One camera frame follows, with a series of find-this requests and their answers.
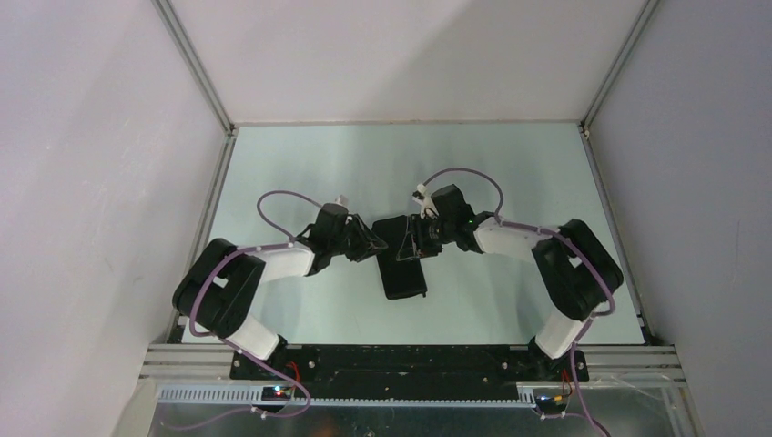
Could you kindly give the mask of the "black zippered tool case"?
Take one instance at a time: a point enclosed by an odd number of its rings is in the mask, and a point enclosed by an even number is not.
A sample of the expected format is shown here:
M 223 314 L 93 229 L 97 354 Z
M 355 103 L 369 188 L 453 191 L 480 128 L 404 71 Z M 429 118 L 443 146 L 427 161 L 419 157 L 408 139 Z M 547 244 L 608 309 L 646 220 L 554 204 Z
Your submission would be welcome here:
M 401 253 L 403 246 L 410 241 L 408 228 L 409 220 L 404 215 L 382 218 L 372 225 L 373 232 L 388 245 L 376 256 L 387 300 L 425 297 L 428 291 L 421 263 Z

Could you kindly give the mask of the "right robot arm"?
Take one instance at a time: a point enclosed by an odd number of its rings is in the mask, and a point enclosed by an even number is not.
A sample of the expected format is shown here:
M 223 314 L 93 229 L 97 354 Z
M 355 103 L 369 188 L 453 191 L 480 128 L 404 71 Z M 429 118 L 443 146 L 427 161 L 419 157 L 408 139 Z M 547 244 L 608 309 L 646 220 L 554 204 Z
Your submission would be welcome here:
M 398 261 L 438 256 L 447 245 L 477 254 L 533 263 L 553 309 L 534 335 L 529 357 L 535 377 L 551 381 L 566 367 L 565 354 L 593 320 L 612 315 L 614 294 L 624 275 L 589 226 L 572 218 L 557 227 L 514 222 L 498 211 L 475 212 L 455 185 L 430 192 L 419 185 L 413 199 L 420 210 L 402 219 L 396 234 Z

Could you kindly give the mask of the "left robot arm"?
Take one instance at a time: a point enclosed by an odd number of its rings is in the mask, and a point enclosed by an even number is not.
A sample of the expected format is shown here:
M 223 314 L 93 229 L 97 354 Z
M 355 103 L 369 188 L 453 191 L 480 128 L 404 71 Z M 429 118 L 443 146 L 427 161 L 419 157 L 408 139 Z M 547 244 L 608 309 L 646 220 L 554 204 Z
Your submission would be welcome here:
M 359 215 L 327 203 L 313 223 L 285 243 L 240 248 L 223 238 L 211 240 L 176 287 L 171 303 L 188 317 L 192 335 L 214 336 L 247 352 L 257 372 L 277 379 L 288 367 L 288 355 L 281 349 L 286 341 L 250 313 L 259 286 L 315 275 L 337 256 L 361 262 L 387 247 Z

